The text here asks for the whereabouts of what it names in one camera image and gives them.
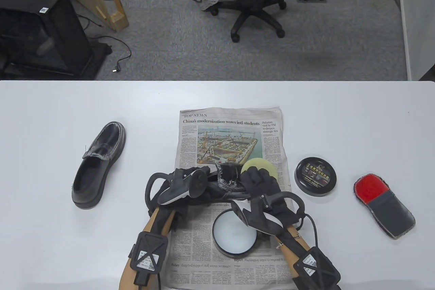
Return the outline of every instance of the red brush bristles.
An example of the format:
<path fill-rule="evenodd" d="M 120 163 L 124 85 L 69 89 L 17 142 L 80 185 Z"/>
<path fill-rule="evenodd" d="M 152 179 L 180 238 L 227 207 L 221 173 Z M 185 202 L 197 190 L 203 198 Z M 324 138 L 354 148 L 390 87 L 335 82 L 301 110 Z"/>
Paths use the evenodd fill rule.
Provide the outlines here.
<path fill-rule="evenodd" d="M 364 204 L 370 203 L 376 197 L 389 191 L 387 184 L 377 175 L 368 174 L 358 180 L 354 186 L 355 195 Z"/>

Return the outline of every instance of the yellow polishing sponge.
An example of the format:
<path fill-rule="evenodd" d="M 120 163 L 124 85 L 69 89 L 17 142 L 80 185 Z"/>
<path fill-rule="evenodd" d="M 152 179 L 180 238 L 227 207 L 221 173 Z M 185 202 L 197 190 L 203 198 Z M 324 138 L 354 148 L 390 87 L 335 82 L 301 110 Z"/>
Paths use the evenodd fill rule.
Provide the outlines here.
<path fill-rule="evenodd" d="M 276 180 L 278 180 L 278 171 L 275 168 L 275 166 L 270 163 L 269 161 L 266 161 L 264 158 L 252 158 L 242 166 L 242 173 L 246 170 L 248 170 L 251 166 L 255 166 L 257 170 L 259 169 L 266 169 L 269 172 L 269 175 L 271 177 L 274 177 Z"/>

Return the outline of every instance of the newspaper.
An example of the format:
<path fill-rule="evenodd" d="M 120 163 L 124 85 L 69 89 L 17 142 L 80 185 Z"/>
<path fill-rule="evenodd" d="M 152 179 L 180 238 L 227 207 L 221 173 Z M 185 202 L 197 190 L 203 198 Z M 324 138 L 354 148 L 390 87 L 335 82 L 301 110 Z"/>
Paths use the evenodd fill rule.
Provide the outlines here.
<path fill-rule="evenodd" d="M 176 167 L 208 165 L 213 171 L 216 163 L 264 158 L 276 166 L 281 190 L 290 191 L 282 128 L 278 107 L 181 111 Z M 231 259 L 216 249 L 213 221 L 229 207 L 218 203 L 189 208 L 184 224 L 171 234 L 165 285 L 188 290 L 295 289 L 274 237 L 243 259 Z"/>

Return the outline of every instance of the shoe sole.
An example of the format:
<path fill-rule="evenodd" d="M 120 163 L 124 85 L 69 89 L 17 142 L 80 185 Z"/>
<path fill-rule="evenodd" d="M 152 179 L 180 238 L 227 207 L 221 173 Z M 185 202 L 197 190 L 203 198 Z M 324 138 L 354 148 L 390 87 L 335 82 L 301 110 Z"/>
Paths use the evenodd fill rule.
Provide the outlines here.
<path fill-rule="evenodd" d="M 100 188 L 98 189 L 98 193 L 97 196 L 95 198 L 93 198 L 90 202 L 87 203 L 76 203 L 74 202 L 74 204 L 76 204 L 76 206 L 78 208 L 81 209 L 91 209 L 94 208 L 95 206 L 97 206 L 97 204 L 100 202 L 101 197 L 103 196 L 103 192 L 104 192 L 104 186 L 106 185 L 106 178 L 107 175 L 110 171 L 110 168 L 113 166 L 113 164 L 115 164 L 115 162 L 118 160 L 118 158 L 121 156 L 122 151 L 124 150 L 124 146 L 125 146 L 125 129 L 124 127 L 122 128 L 122 136 L 121 136 L 121 144 L 120 144 L 120 149 L 119 152 L 115 155 L 115 157 L 113 158 L 113 161 L 110 162 L 109 166 L 107 166 L 106 171 L 104 172 L 103 175 L 103 181 L 100 184 Z"/>

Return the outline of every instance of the wooden forearm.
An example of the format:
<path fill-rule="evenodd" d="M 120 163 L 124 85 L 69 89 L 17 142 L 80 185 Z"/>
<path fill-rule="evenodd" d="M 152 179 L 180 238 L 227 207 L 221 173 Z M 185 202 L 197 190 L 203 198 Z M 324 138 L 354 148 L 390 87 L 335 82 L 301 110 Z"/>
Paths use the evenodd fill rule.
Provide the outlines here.
<path fill-rule="evenodd" d="M 310 249 L 310 246 L 305 242 L 305 240 L 303 240 L 303 238 L 300 236 L 300 234 L 298 233 L 298 231 L 296 230 L 296 228 L 294 226 L 291 226 L 287 229 L 287 231 L 289 231 L 289 233 L 293 236 L 293 238 L 300 243 L 300 245 L 305 248 L 307 251 Z M 295 271 L 295 269 L 293 268 L 293 265 L 300 259 L 300 257 L 296 256 L 296 254 L 294 254 L 289 248 L 287 248 L 285 245 L 282 244 L 281 240 L 278 240 L 278 243 L 281 244 L 280 248 L 281 251 L 285 257 L 285 260 L 287 261 L 287 264 L 289 265 L 289 269 L 292 273 L 292 277 L 296 278 L 299 276 L 299 274 Z"/>
<path fill-rule="evenodd" d="M 146 224 L 144 231 L 151 231 L 151 228 L 156 221 L 157 214 L 159 212 L 159 208 L 157 208 L 153 215 L 150 217 L 150 220 Z M 167 236 L 169 234 L 169 229 L 171 227 L 172 220 L 174 219 L 175 211 L 172 211 L 171 215 L 169 215 L 169 218 L 166 220 L 165 225 L 163 226 L 161 235 Z M 136 271 L 132 270 L 130 267 L 130 262 L 132 261 L 131 258 L 128 259 L 127 264 L 124 267 L 124 272 L 121 276 L 121 281 L 119 282 L 119 290 L 139 290 L 139 287 L 134 283 L 135 277 L 136 277 Z M 141 290 L 148 290 L 151 285 L 154 282 L 154 279 L 156 278 L 155 274 L 152 274 L 150 277 L 150 280 L 148 282 L 148 285 L 146 287 L 141 287 Z"/>

